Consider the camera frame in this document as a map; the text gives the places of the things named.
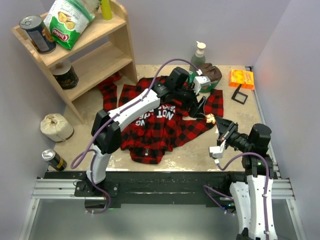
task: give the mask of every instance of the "wooden shelf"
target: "wooden shelf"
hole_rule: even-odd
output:
[[[93,22],[86,27],[71,50],[65,49],[59,44],[56,44],[56,48],[53,52],[40,54],[40,58],[43,60],[44,64],[50,68],[124,25],[126,25],[126,21],[116,14],[113,13],[112,19],[107,21],[103,19],[102,13],[98,12]]]
[[[132,58],[107,42],[72,63],[79,82],[76,87],[64,91],[73,101],[131,62]]]
[[[40,54],[20,26],[11,29],[65,104],[83,123],[85,120],[76,109],[73,100],[119,70],[133,83],[138,82],[128,13],[124,6],[116,0],[109,0],[109,3],[112,19],[105,20],[101,12],[98,12],[71,50],[65,49],[57,43],[53,52]],[[72,63],[79,77],[79,82],[76,87],[63,90],[52,75],[50,67],[106,36],[108,36],[109,42]]]

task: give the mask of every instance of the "brown bag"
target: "brown bag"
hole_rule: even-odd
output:
[[[210,62],[204,63],[200,67],[203,75],[207,76],[211,83],[215,84],[222,78],[222,73],[216,66],[213,66]]]

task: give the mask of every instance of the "chip bag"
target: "chip bag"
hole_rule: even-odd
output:
[[[99,0],[55,0],[44,19],[53,39],[72,49],[87,25],[95,19]]]

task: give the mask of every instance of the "can lid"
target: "can lid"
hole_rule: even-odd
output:
[[[38,15],[30,15],[22,18],[19,22],[19,26],[22,29],[34,29],[42,23],[42,18]]]
[[[59,62],[56,65],[50,67],[50,71],[54,76],[60,76],[69,72],[71,67],[71,62],[68,59],[65,59],[62,62]]]
[[[42,158],[45,161],[49,161],[55,157],[55,154],[56,154],[56,152],[54,150],[48,149],[48,150],[43,151]]]

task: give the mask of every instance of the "beige bag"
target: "beige bag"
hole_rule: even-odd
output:
[[[74,128],[59,113],[49,114],[40,123],[43,134],[55,142],[66,141],[74,134]]]

